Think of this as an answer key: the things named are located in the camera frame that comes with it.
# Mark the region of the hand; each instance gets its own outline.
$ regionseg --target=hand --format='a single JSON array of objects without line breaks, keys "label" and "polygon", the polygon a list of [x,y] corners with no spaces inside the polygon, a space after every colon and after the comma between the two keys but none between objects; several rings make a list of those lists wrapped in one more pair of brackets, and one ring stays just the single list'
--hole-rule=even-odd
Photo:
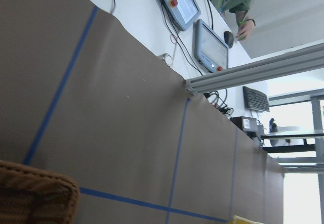
[{"label": "hand", "polygon": [[239,28],[236,35],[240,41],[247,40],[254,29],[254,23],[252,20],[244,22]]}]

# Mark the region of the computer mouse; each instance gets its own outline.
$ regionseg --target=computer mouse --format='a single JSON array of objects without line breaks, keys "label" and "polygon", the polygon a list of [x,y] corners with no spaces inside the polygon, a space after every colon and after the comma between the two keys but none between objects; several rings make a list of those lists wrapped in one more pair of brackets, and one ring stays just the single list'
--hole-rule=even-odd
[{"label": "computer mouse", "polygon": [[230,31],[225,31],[224,32],[224,40],[225,40],[225,43],[228,45],[229,48],[233,47],[234,35]]}]

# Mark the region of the blue tape line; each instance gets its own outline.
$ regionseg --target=blue tape line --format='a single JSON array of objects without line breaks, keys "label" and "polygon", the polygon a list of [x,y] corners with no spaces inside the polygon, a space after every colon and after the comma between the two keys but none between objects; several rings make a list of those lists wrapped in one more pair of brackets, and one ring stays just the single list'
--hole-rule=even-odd
[{"label": "blue tape line", "polygon": [[122,197],[122,196],[118,196],[118,195],[113,195],[113,194],[109,194],[109,193],[104,193],[101,191],[91,190],[91,189],[87,189],[87,188],[81,187],[80,192],[85,195],[95,196],[95,197],[109,199],[109,200],[115,200],[115,201],[119,201],[119,202],[123,202],[123,203],[143,206],[143,207],[147,207],[147,208],[151,208],[151,209],[162,210],[162,211],[197,217],[197,218],[206,219],[206,220],[213,220],[213,221],[218,221],[218,222],[222,222],[222,223],[228,222],[228,220],[224,220],[224,219],[220,219],[220,218],[216,218],[216,217],[212,217],[212,216],[201,215],[198,213],[185,211],[185,210],[168,208],[168,207],[165,207],[162,205],[156,205],[156,204],[152,204],[152,203],[148,203],[148,202],[144,202],[144,201],[139,201],[139,200],[126,198],[126,197]]},{"label": "blue tape line", "polygon": [[81,35],[81,38],[80,38],[80,40],[79,40],[79,42],[78,42],[78,44],[77,44],[77,46],[76,46],[76,48],[74,50],[72,58],[71,58],[68,66],[66,68],[66,71],[65,71],[65,73],[63,75],[63,78],[62,78],[62,80],[61,80],[61,82],[60,82],[60,84],[59,84],[59,86],[57,88],[57,91],[56,91],[56,93],[55,93],[55,95],[54,95],[54,97],[52,99],[52,102],[51,102],[51,104],[50,104],[50,106],[49,106],[49,108],[48,108],[48,110],[46,112],[46,115],[45,115],[45,117],[43,119],[43,122],[40,125],[40,128],[38,129],[38,132],[36,134],[36,137],[34,138],[34,141],[31,144],[31,146],[29,148],[29,151],[28,151],[28,153],[27,153],[27,155],[26,155],[26,157],[25,157],[25,159],[23,161],[23,164],[25,164],[25,165],[29,165],[30,162],[32,161],[34,155],[35,155],[37,147],[39,146],[39,143],[40,143],[40,141],[42,139],[42,136],[44,135],[44,132],[45,132],[45,130],[46,130],[46,128],[47,128],[47,126],[48,126],[48,124],[50,122],[50,119],[51,119],[51,117],[52,117],[52,115],[54,113],[55,107],[56,107],[56,105],[57,105],[57,103],[58,103],[58,101],[60,99],[60,96],[62,95],[64,86],[66,85],[66,83],[68,81],[68,78],[69,78],[69,76],[70,76],[70,74],[72,72],[72,69],[73,69],[73,67],[75,65],[76,59],[77,59],[77,57],[78,57],[78,55],[79,55],[79,53],[81,51],[81,48],[82,48],[82,46],[83,46],[83,44],[85,42],[85,39],[86,39],[86,37],[88,35],[88,32],[90,30],[90,27],[92,25],[92,22],[93,22],[95,16],[96,16],[97,11],[98,11],[98,7],[94,6],[94,8],[92,9],[91,15],[90,15],[90,17],[89,17],[89,19],[87,21],[87,24],[86,24],[86,26],[84,28],[84,31],[83,31],[83,33]]},{"label": "blue tape line", "polygon": [[231,184],[231,197],[229,204],[229,219],[232,219],[233,216],[233,204],[234,204],[234,185],[235,185],[235,167],[236,167],[236,154],[237,154],[237,132],[238,128],[235,131],[235,145],[234,145],[234,157],[233,157],[233,169],[232,169],[232,184]]},{"label": "blue tape line", "polygon": [[151,204],[148,202],[134,200],[134,199],[130,199],[130,198],[126,198],[126,197],[122,197],[122,196],[118,196],[118,195],[113,195],[113,194],[109,194],[109,193],[104,193],[104,192],[100,192],[100,191],[96,191],[96,190],[80,188],[80,192],[85,195],[96,196],[96,197],[105,198],[105,199],[109,199],[109,200],[116,200],[116,201],[129,203],[129,204],[133,204],[133,205],[144,206],[147,208],[163,210],[163,211],[168,210],[167,207],[162,206],[162,205],[155,205],[155,204]]},{"label": "blue tape line", "polygon": [[[183,116],[182,116],[180,136],[179,136],[179,141],[178,141],[178,150],[177,150],[177,156],[176,156],[176,163],[175,163],[174,170],[173,170],[173,178],[172,178],[171,192],[170,192],[170,198],[169,198],[169,206],[168,206],[169,209],[172,206],[173,193],[174,193],[174,188],[175,188],[176,178],[177,178],[177,171],[178,171],[179,156],[180,156],[180,150],[181,150],[182,139],[183,139],[184,124],[185,124],[187,109],[188,109],[188,105],[189,105],[190,101],[191,101],[191,99],[188,98],[186,105],[184,106],[184,112],[183,112]],[[166,224],[169,223],[169,218],[170,218],[170,211],[168,211],[168,213],[167,213]]]}]

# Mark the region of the wicker basket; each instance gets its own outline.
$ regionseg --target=wicker basket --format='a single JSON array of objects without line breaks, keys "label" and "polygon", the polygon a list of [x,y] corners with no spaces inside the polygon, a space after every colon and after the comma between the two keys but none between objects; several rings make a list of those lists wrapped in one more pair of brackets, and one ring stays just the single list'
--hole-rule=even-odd
[{"label": "wicker basket", "polygon": [[70,177],[0,160],[1,224],[73,223],[78,199]]}]

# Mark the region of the desk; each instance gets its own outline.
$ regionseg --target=desk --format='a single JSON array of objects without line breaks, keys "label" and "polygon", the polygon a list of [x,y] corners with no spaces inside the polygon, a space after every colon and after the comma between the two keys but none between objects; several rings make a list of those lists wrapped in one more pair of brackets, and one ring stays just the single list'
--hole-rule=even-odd
[{"label": "desk", "polygon": [[[91,0],[95,5],[104,11],[109,12],[112,7],[112,0]],[[211,24],[210,11],[206,0],[196,0],[201,10],[200,18],[207,24]],[[214,18],[214,31],[224,38],[223,32],[230,30],[220,14],[212,6]],[[123,27],[145,47],[147,47],[156,56],[168,53],[174,58],[171,68],[179,73],[184,79],[200,76],[184,59],[179,47],[170,41],[170,33],[164,25],[163,16],[160,10],[159,0],[116,0],[116,8],[113,13]],[[186,31],[180,32],[180,37],[186,44],[192,57],[192,38],[193,26]],[[229,67],[239,66],[250,63],[251,59],[244,50],[240,42],[236,41],[233,48],[229,50]],[[202,73],[206,74],[203,66],[196,62]],[[268,86],[265,81],[250,83],[246,85],[256,90],[268,93]],[[224,91],[220,91],[220,96],[224,98]],[[244,108],[244,99],[242,86],[228,89],[228,98],[226,103],[234,108],[232,116],[251,116],[250,111]]]},{"label": "desk", "polygon": [[292,146],[274,146],[274,147],[264,147],[263,150],[268,153],[286,153],[286,152],[314,152],[315,144],[307,144],[306,139],[311,138],[322,138],[324,137],[323,129],[315,129],[312,131],[302,131],[302,130],[285,130],[273,132],[264,136],[261,139],[268,140],[292,140],[292,139],[304,139],[303,145],[292,145]]}]

